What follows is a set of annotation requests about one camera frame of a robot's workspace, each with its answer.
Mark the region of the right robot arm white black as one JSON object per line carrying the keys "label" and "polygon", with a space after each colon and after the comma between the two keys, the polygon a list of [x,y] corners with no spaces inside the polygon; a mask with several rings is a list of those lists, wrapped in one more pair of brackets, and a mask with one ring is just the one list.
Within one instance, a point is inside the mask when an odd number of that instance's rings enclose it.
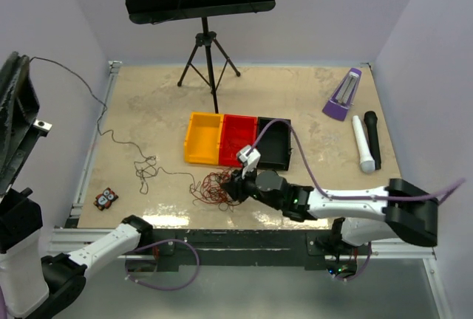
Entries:
{"label": "right robot arm white black", "polygon": [[333,191],[291,184],[275,171],[237,170],[220,187],[236,202],[255,199],[295,222],[332,218],[329,245],[339,255],[384,239],[419,247],[438,243],[438,199],[403,179],[391,179],[384,187]]}

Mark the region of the black plastic bin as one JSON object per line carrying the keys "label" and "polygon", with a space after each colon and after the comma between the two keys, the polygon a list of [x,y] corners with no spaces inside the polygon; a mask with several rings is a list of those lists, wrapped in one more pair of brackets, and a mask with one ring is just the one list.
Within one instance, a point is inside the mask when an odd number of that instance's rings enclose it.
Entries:
{"label": "black plastic bin", "polygon": [[291,156],[290,120],[276,122],[265,132],[256,149],[261,154],[258,169],[287,171]]}

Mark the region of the yellow plastic bin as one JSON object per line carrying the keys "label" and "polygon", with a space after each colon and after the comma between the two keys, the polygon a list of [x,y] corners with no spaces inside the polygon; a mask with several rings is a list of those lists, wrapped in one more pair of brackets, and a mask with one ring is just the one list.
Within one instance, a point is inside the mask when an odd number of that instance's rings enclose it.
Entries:
{"label": "yellow plastic bin", "polygon": [[184,160],[193,164],[217,165],[224,115],[192,112],[184,140]]}

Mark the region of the red plastic bin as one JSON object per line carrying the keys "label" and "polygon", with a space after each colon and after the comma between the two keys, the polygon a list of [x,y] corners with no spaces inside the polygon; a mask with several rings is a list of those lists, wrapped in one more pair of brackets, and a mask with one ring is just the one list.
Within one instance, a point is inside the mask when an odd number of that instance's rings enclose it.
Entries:
{"label": "red plastic bin", "polygon": [[220,136],[219,165],[238,167],[237,153],[256,140],[257,118],[225,114]]}

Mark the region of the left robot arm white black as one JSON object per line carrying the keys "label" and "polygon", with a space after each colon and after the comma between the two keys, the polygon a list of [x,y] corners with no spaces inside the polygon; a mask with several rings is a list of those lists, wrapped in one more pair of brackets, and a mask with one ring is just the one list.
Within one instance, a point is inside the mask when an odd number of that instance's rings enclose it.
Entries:
{"label": "left robot arm white black", "polygon": [[53,318],[118,256],[152,248],[152,226],[127,216],[114,230],[69,252],[40,251],[43,215],[32,190],[13,185],[52,126],[38,117],[30,58],[11,52],[1,66],[1,317]]}

